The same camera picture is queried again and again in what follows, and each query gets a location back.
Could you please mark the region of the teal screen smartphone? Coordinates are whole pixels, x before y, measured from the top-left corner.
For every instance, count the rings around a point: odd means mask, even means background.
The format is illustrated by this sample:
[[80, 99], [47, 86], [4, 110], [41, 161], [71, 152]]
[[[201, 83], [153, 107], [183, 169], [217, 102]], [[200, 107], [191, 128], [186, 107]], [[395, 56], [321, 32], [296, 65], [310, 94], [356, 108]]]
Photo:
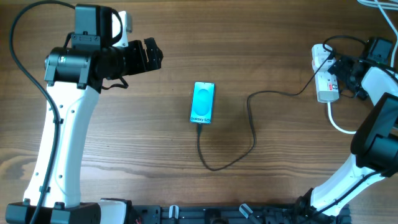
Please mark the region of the teal screen smartphone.
[[190, 112], [191, 123], [211, 123], [214, 95], [214, 83], [195, 82]]

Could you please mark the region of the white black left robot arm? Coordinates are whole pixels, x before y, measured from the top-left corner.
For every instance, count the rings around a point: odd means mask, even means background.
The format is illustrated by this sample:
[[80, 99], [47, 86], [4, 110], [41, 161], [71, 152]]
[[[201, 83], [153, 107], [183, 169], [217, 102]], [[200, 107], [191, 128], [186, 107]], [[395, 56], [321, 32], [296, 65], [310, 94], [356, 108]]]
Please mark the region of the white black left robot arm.
[[103, 82], [127, 88], [125, 76], [158, 70], [163, 53], [153, 38], [128, 40], [131, 15], [99, 5], [74, 7], [75, 30], [45, 58], [45, 124], [33, 176], [8, 223], [139, 223], [130, 200], [82, 202], [85, 139]]

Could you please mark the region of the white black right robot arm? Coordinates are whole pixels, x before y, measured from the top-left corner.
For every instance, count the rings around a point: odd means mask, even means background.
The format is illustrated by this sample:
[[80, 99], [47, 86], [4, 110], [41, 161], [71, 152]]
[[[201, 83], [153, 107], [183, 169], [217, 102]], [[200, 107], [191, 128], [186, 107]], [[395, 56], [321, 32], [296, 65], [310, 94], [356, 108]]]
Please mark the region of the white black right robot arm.
[[334, 223], [343, 207], [370, 185], [397, 173], [397, 73], [377, 61], [362, 84], [374, 108], [358, 128], [346, 162], [323, 184], [299, 197], [296, 223]]

